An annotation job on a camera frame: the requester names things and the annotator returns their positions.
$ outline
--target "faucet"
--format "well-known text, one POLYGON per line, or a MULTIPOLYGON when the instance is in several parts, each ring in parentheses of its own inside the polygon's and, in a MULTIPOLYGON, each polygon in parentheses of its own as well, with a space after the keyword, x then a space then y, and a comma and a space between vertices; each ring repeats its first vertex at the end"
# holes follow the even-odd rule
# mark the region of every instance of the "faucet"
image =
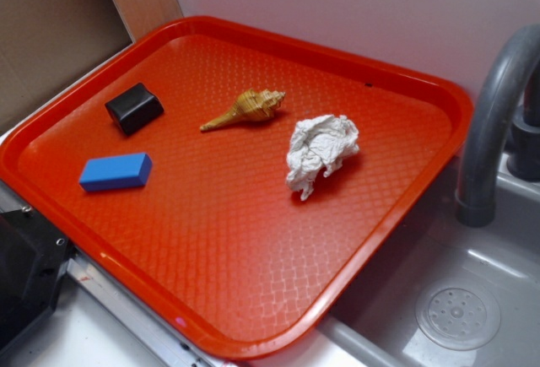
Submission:
POLYGON ((494 219, 495 183, 509 129, 515 146, 506 163, 509 172, 540 180, 540 24, 513 34, 480 91, 457 180, 456 217, 462 224, 481 227, 494 219))

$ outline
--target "gray sink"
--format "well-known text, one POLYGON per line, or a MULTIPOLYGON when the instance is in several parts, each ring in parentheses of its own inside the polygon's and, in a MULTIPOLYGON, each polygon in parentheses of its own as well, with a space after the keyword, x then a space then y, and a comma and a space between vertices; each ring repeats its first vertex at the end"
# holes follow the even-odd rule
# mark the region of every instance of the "gray sink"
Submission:
POLYGON ((452 163, 333 306, 344 330, 321 324, 367 365, 540 365, 540 187, 499 173, 494 222, 469 228, 456 178, 452 163))

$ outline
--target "white paper towel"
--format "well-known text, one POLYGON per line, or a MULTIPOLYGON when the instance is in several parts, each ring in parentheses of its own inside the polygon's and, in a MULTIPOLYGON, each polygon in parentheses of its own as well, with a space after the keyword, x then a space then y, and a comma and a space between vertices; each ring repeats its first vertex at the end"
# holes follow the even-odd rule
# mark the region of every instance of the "white paper towel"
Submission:
POLYGON ((319 170, 326 167, 328 177, 341 168, 343 159, 360 151, 356 144, 359 131, 346 116, 318 116, 296 123, 287 154, 287 186, 294 192, 302 190, 305 201, 313 192, 313 183, 319 170))

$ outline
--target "conch shell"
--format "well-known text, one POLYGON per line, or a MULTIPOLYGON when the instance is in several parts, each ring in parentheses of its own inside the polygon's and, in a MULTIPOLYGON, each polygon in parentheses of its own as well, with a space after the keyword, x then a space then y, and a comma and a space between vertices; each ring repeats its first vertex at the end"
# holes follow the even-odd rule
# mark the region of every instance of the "conch shell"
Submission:
POLYGON ((222 116, 204 124, 201 132, 212 131, 241 121, 266 121, 274 116, 285 97, 284 92, 249 89, 240 94, 232 107, 222 116))

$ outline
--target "blue sponge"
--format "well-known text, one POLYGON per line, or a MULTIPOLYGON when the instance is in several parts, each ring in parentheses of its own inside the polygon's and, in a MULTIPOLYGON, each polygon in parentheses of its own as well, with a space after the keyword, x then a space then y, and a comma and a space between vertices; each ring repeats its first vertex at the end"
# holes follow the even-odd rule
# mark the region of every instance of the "blue sponge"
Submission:
POLYGON ((126 154, 86 162, 78 183, 87 192, 144 186, 152 160, 147 154, 126 154))

